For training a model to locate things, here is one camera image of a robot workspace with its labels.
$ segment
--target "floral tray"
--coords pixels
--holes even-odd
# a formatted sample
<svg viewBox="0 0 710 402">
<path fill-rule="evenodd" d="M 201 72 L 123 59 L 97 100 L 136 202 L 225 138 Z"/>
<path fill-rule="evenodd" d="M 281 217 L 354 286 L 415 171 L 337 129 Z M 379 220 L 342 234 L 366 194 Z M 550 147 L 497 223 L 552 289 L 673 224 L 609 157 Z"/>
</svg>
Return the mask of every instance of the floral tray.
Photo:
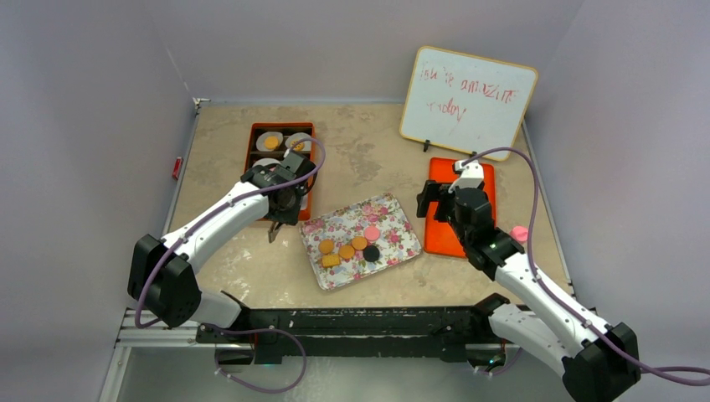
<svg viewBox="0 0 710 402">
<path fill-rule="evenodd" d="M 379 239 L 370 242 L 378 247 L 379 260 L 367 262 L 362 251 L 357 251 L 352 259 L 342 260 L 340 265 L 330 269 L 323 268 L 323 254 L 318 250 L 321 241 L 333 240 L 336 247 L 333 252 L 337 253 L 341 245 L 350 244 L 354 237 L 362 236 L 369 225 L 377 226 L 380 231 Z M 399 201 L 391 193 L 307 220 L 301 226 L 301 238 L 318 285 L 325 290 L 335 289 L 380 272 L 389 266 L 409 260 L 422 251 L 412 225 L 399 206 Z"/>
</svg>

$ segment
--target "beige table surface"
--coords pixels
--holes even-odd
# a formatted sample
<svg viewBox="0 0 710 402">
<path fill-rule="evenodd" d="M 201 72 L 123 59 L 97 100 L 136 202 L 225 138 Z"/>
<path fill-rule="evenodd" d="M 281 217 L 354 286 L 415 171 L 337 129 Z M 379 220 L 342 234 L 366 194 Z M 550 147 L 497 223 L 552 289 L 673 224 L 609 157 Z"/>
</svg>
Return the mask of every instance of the beige table surface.
<svg viewBox="0 0 710 402">
<path fill-rule="evenodd" d="M 327 150 L 313 189 L 311 216 L 390 192 L 424 245 L 424 219 L 416 218 L 415 196 L 424 186 L 429 159 L 460 159 L 464 155 L 436 147 L 423 153 L 421 143 L 404 140 L 399 135 L 402 110 L 402 105 L 204 107 L 170 230 L 203 212 L 239 180 L 253 123 L 311 121 Z M 527 152 L 522 134 L 514 147 Z M 533 200 L 527 164 L 515 155 L 492 164 L 496 169 L 498 225 L 504 230 L 527 225 Z M 569 291 L 542 202 L 536 219 L 536 262 Z M 297 227 L 282 228 L 273 244 L 268 243 L 267 229 L 267 223 L 257 222 L 237 234 L 199 272 L 199 285 L 225 290 L 250 307 L 262 308 L 459 306 L 475 304 L 493 292 L 520 302 L 465 260 L 426 253 L 361 281 L 324 291 L 316 283 Z"/>
</svg>

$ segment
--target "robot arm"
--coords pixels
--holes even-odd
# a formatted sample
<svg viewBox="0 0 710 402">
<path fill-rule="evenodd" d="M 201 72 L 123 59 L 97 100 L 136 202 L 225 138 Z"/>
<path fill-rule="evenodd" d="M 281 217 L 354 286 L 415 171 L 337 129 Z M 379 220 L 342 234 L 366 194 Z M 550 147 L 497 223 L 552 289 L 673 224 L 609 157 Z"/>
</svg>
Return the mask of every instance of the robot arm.
<svg viewBox="0 0 710 402">
<path fill-rule="evenodd" d="M 167 245 L 178 245 L 159 268 L 160 275 L 149 284 L 145 306 L 170 327 L 187 320 L 230 327 L 242 310 L 239 302 L 225 294 L 201 291 L 195 276 L 215 251 L 256 220 L 273 222 L 270 242 L 283 224 L 296 224 L 301 199 L 310 192 L 312 183 L 283 185 L 314 169 L 316 165 L 308 158 L 288 152 L 281 164 L 251 168 L 224 197 L 189 224 L 160 240 L 146 234 L 133 250 L 128 293 L 139 300 L 147 278 L 169 250 Z M 271 187 L 277 189 L 258 193 Z"/>
<path fill-rule="evenodd" d="M 476 161 L 464 163 L 454 165 L 460 176 L 453 183 L 425 183 L 417 196 L 417 216 L 425 217 L 430 203 L 437 202 L 435 219 L 451 226 L 469 262 L 520 297 L 534 313 L 502 305 L 488 318 L 493 333 L 545 362 L 562 377 L 575 400 L 616 398 L 641 378 L 641 371 L 601 342 L 589 324 L 605 328 L 607 338 L 638 358 L 635 334 L 624 323 L 612 327 L 577 303 L 542 271 L 531 269 L 523 247 L 493 223 L 491 205 L 483 191 L 483 169 Z M 540 286 L 540 281 L 585 322 L 565 311 Z"/>
</svg>

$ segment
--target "black cookie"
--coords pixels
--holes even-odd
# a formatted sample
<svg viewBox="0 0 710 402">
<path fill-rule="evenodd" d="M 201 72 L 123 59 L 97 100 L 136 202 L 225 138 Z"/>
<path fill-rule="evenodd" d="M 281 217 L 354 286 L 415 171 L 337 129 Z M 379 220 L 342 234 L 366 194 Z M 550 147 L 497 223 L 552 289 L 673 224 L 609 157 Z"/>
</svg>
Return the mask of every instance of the black cookie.
<svg viewBox="0 0 710 402">
<path fill-rule="evenodd" d="M 363 250 L 363 257 L 365 257 L 365 261 L 375 262 L 379 260 L 379 249 L 374 245 L 369 245 Z"/>
</svg>

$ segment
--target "white plate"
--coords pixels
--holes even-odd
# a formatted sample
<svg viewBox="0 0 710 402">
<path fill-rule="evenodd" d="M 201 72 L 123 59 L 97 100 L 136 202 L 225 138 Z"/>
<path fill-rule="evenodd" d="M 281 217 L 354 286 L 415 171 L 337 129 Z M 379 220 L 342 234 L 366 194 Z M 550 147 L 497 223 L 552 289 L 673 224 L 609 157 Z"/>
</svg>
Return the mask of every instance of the white plate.
<svg viewBox="0 0 710 402">
<path fill-rule="evenodd" d="M 264 141 L 266 138 L 269 137 L 276 137 L 279 139 L 279 146 L 284 142 L 284 135 L 281 134 L 278 131 L 267 131 L 264 134 L 261 134 L 257 139 L 256 139 L 256 149 L 259 151 L 264 151 L 264 152 L 270 152 L 270 151 L 275 151 L 275 149 L 268 149 L 267 147 L 264 146 Z"/>
<path fill-rule="evenodd" d="M 297 132 L 296 134 L 286 138 L 286 147 L 290 148 L 291 144 L 293 144 L 296 141 L 300 141 L 303 138 L 311 138 L 311 136 L 309 136 L 305 132 Z M 310 141 L 303 142 L 303 145 L 304 145 L 304 147 L 303 147 L 303 149 L 301 149 L 301 152 L 309 152 L 311 150 L 311 142 Z"/>
<path fill-rule="evenodd" d="M 280 162 L 277 161 L 276 159 L 274 159 L 273 157 L 264 157 L 264 158 L 261 158 L 260 160 L 258 160 L 258 161 L 256 161 L 256 162 L 254 162 L 254 164 L 251 165 L 251 166 L 252 166 L 252 167 L 254 167 L 254 166 L 266 166 L 266 165 L 271 165 L 271 164 L 273 164 L 273 163 L 280 163 Z"/>
</svg>

